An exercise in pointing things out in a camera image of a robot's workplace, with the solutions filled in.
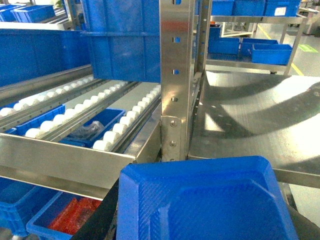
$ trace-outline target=metal bracket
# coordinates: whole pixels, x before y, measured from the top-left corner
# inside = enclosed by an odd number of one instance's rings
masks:
[[[178,161],[181,156],[181,119],[161,116],[162,161]]]

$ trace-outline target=bolt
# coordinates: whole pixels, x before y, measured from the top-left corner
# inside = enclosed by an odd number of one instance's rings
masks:
[[[172,120],[172,121],[170,122],[170,126],[173,127],[173,128],[175,128],[175,127],[177,126],[177,122],[176,122],[175,120]]]
[[[177,143],[175,141],[171,141],[170,142],[170,147],[174,148],[175,146],[177,146]]]

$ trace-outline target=blue storage crate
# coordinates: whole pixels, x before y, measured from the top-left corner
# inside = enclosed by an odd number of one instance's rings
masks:
[[[16,20],[14,14],[12,13],[13,9],[24,7],[25,4],[16,3],[16,4],[3,4],[0,6],[0,22],[13,22]]]
[[[25,237],[27,222],[58,191],[28,183],[0,178],[0,227],[12,234]]]
[[[221,25],[220,24],[210,24],[209,41],[219,39],[220,32],[221,32]]]
[[[211,39],[208,43],[208,53],[213,54],[238,54],[239,38],[220,37],[219,39]]]
[[[234,0],[233,16],[263,16],[266,0]]]
[[[56,15],[53,5],[33,5],[13,11],[14,15],[18,16],[16,20],[21,23],[39,23]]]
[[[73,137],[65,137],[61,143],[63,144],[71,144],[76,146],[83,146],[86,148],[91,148],[95,142],[101,139],[104,134],[113,128],[113,126],[118,123],[121,117],[126,113],[125,110],[121,109],[113,109],[113,108],[106,108],[96,116],[94,116],[91,120],[87,121],[84,126],[90,125],[93,121],[99,121],[104,126],[103,130],[98,132],[92,138],[85,140],[85,139],[76,139]]]
[[[5,131],[6,134],[17,135],[17,129],[15,127]]]
[[[40,116],[34,117],[33,119],[16,126],[17,135],[24,136],[29,129],[39,128],[44,121],[51,121],[58,114],[65,113],[66,107],[64,104],[56,107],[53,110],[47,111]]]
[[[66,192],[58,192],[26,225],[29,233],[40,240],[69,240],[72,235],[47,228],[49,224],[65,209],[73,198],[82,197]]]
[[[159,0],[82,4],[94,77],[159,83]]]
[[[235,0],[213,0],[212,16],[231,16]]]
[[[298,237],[271,165],[247,156],[126,166],[116,239]]]
[[[300,0],[266,0],[265,16],[295,17],[300,5]]]
[[[292,52],[289,44],[258,44],[252,47],[252,62],[287,65]]]
[[[240,53],[242,56],[251,56],[252,55],[252,46],[253,44],[279,44],[277,40],[269,39],[258,39],[258,38],[244,38],[241,43]]]
[[[90,63],[88,40],[81,36],[81,31],[64,31],[61,40],[64,66],[67,69]]]
[[[89,64],[88,43],[80,35],[79,31],[0,29],[0,43],[5,43],[0,44],[0,87]],[[72,55],[77,42],[81,44]]]

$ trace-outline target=metal sheet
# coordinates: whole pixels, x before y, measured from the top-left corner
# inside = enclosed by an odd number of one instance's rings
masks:
[[[189,159],[261,155],[281,182],[320,188],[320,78],[207,72]]]
[[[26,171],[30,178],[39,176],[42,186],[66,192],[75,190],[68,184],[57,187],[51,178],[43,176],[110,189],[120,170],[134,160],[124,154],[0,134],[0,166]]]

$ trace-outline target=factory floor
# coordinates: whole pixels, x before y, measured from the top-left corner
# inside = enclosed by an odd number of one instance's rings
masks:
[[[283,25],[281,24],[260,24],[257,28],[255,38],[280,40],[282,31]],[[284,39],[284,44],[293,45],[297,31],[298,29],[295,26],[289,27]],[[305,52],[298,47],[289,75],[320,77],[320,37],[303,35],[299,44],[309,45],[317,52]],[[207,66],[206,69],[232,72],[270,73],[266,70],[220,66]],[[292,184],[290,184],[290,189],[299,213],[320,227],[320,189]]]

